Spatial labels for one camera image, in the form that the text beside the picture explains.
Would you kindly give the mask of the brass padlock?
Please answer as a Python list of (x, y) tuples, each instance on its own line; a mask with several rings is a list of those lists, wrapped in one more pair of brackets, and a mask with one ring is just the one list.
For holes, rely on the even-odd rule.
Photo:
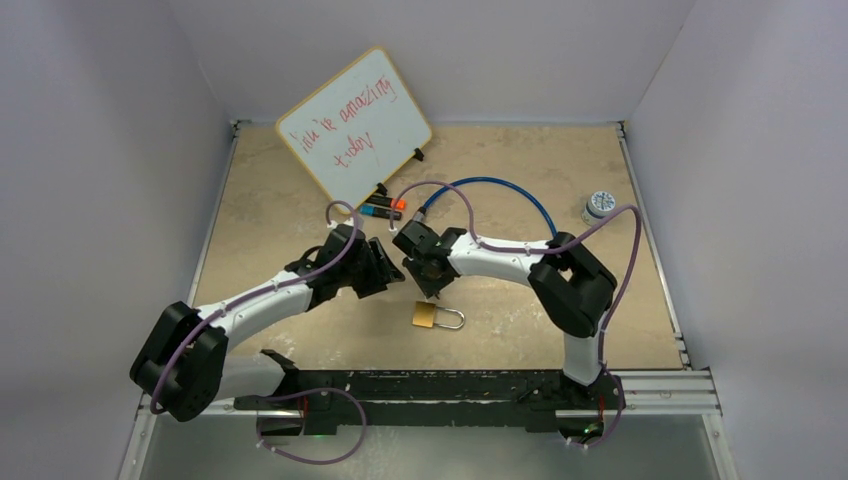
[[(442, 314), (456, 317), (458, 321), (455, 323), (444, 323), (439, 320)], [(466, 316), (457, 309), (443, 307), (428, 302), (416, 302), (413, 309), (411, 324), (415, 327), (421, 328), (441, 328), (456, 331), (465, 326)]]

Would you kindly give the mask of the blue cable lock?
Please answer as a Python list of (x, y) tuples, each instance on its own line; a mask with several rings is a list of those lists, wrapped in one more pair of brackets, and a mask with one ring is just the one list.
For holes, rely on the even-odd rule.
[[(545, 221), (545, 223), (546, 223), (546, 225), (547, 225), (547, 227), (548, 227), (548, 229), (551, 233), (551, 236), (554, 237), (554, 236), (557, 235), (558, 231), (557, 231), (556, 225), (555, 225), (552, 217), (550, 216), (550, 214), (546, 210), (546, 208), (542, 205), (542, 203), (535, 196), (533, 196), (530, 192), (528, 192), (524, 188), (518, 186), (517, 184), (509, 182), (507, 180), (503, 180), (503, 179), (496, 178), (496, 177), (490, 177), (490, 176), (467, 177), (467, 178), (463, 178), (463, 179), (453, 181), (452, 185), (454, 187), (459, 187), (459, 186), (472, 184), (472, 183), (496, 184), (496, 185), (506, 187), (506, 188), (513, 190), (516, 193), (522, 195), (525, 199), (527, 199), (529, 202), (531, 202), (533, 204), (533, 206), (537, 209), (537, 211), (541, 214), (541, 216), (543, 217), (543, 219), (544, 219), (544, 221)], [(416, 215), (421, 217), (421, 218), (425, 218), (426, 215), (427, 215), (428, 209), (438, 200), (438, 198), (440, 196), (447, 193), (448, 191), (449, 191), (449, 188), (443, 186), (442, 188), (440, 188), (439, 190), (437, 190), (436, 192), (431, 194), (427, 198), (427, 200), (423, 203), (423, 205), (417, 209)]]

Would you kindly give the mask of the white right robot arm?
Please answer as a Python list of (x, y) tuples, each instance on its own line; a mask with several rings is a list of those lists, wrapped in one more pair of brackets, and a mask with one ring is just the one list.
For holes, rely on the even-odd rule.
[(601, 391), (601, 330), (617, 306), (616, 277), (576, 237), (558, 232), (547, 241), (482, 237), (451, 227), (439, 234), (420, 220), (393, 233), (403, 266), (430, 298), (460, 277), (486, 277), (530, 288), (549, 320), (563, 332), (561, 392), (584, 407)]

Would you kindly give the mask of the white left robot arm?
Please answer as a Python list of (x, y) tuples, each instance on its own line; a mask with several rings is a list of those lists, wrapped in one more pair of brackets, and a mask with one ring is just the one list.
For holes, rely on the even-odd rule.
[(270, 280), (227, 300), (201, 307), (168, 305), (129, 371), (151, 397), (155, 414), (185, 422), (215, 401), (259, 395), (272, 408), (297, 399), (298, 382), (263, 355), (262, 373), (247, 373), (228, 361), (239, 344), (288, 317), (300, 315), (351, 288), (358, 298), (404, 281), (380, 240), (340, 224), (320, 246), (308, 249)]

